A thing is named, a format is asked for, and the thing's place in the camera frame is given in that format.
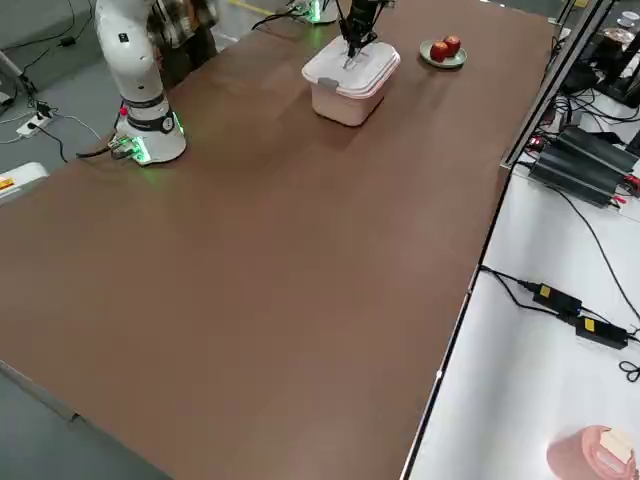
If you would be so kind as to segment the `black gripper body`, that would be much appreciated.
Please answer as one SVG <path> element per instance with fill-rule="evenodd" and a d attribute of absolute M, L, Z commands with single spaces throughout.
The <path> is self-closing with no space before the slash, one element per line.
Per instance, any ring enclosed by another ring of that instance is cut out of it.
<path fill-rule="evenodd" d="M 372 31 L 382 11 L 394 6 L 393 0 L 353 0 L 347 23 L 356 32 Z"/>

